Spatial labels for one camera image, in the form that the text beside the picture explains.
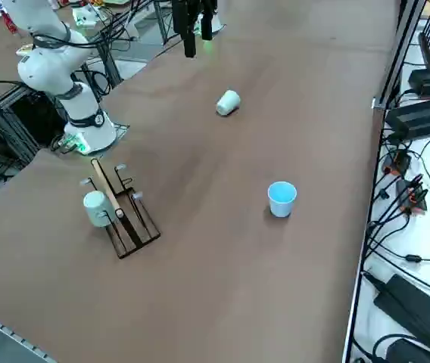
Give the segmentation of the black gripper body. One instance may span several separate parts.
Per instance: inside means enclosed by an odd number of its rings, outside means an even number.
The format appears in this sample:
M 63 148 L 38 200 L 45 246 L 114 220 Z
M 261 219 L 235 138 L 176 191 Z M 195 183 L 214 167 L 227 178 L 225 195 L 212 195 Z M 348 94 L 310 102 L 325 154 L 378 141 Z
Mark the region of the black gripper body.
M 172 1 L 174 17 L 181 17 L 183 14 L 198 16 L 199 14 L 214 15 L 217 12 L 217 0 L 177 0 Z

